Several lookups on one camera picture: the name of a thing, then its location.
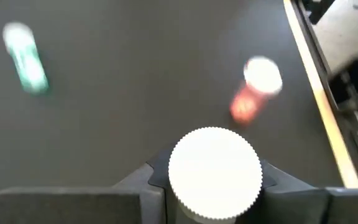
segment green bottle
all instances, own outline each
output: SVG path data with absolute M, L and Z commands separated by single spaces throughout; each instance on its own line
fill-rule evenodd
M 31 29 L 22 23 L 11 22 L 5 25 L 2 35 L 23 89 L 32 94 L 45 93 L 48 80 Z

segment white cap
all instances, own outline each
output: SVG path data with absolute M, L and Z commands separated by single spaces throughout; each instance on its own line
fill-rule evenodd
M 7 23 L 2 31 L 2 37 L 6 48 L 17 49 L 28 45 L 35 46 L 31 29 L 20 22 Z
M 262 168 L 252 146 L 224 128 L 201 128 L 184 136 L 171 154 L 168 176 L 182 206 L 206 221 L 202 223 L 235 220 L 262 187 Z
M 274 61 L 267 57 L 252 57 L 244 67 L 247 84 L 262 93 L 275 95 L 283 86 L 280 71 Z

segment floor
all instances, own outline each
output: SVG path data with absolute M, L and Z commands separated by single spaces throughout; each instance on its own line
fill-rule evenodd
M 358 54 L 358 9 L 353 0 L 335 0 L 314 31 L 331 70 Z

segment yellow table edge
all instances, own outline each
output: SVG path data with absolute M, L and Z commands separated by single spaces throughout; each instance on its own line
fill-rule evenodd
M 320 111 L 321 119 L 327 132 L 328 140 L 333 150 L 336 165 L 341 175 L 342 181 L 346 188 L 358 188 L 358 175 L 354 168 L 351 157 L 347 151 L 342 134 L 339 130 L 335 120 L 331 106 L 324 92 L 323 84 L 317 72 L 316 65 L 310 54 L 306 39 L 302 33 L 298 19 L 296 18 L 295 10 L 291 0 L 284 0 L 285 13 L 298 46 L 303 65 L 313 91 L 314 98 L 317 102 L 317 107 Z

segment red bottle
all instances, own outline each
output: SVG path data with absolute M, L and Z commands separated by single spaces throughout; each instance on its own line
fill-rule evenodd
M 244 67 L 246 81 L 231 104 L 231 114 L 237 123 L 251 122 L 269 99 L 282 89 L 277 65 L 266 57 L 253 57 Z

